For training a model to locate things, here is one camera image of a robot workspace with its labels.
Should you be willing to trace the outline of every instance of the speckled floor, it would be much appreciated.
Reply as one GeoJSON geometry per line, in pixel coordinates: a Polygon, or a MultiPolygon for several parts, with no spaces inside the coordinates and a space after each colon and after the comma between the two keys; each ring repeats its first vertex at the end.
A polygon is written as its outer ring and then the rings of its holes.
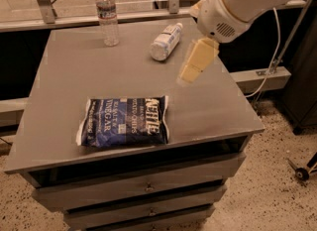
{"type": "MultiPolygon", "coordinates": [[[[317,174],[300,183],[286,161],[304,167],[317,150],[317,128],[292,134],[288,120],[272,102],[260,105],[265,131],[254,135],[245,149],[247,158],[228,190],[215,203],[204,223],[170,227],[169,231],[315,231],[317,230],[317,174]]],[[[50,213],[31,198],[32,187],[18,175],[2,172],[0,157],[0,230],[68,230],[59,213],[50,213]]]]}

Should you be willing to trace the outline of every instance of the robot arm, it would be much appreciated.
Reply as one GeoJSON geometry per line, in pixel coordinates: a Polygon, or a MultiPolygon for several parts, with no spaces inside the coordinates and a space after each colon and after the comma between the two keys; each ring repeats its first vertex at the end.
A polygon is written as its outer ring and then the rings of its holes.
{"type": "Polygon", "coordinates": [[[247,31],[267,10],[289,0],[202,0],[198,6],[198,30],[218,43],[230,43],[247,31]]]}
{"type": "Polygon", "coordinates": [[[261,14],[289,0],[200,0],[190,14],[205,36],[195,42],[178,76],[181,85],[193,82],[217,57],[219,43],[230,43],[247,31],[261,14]]]}

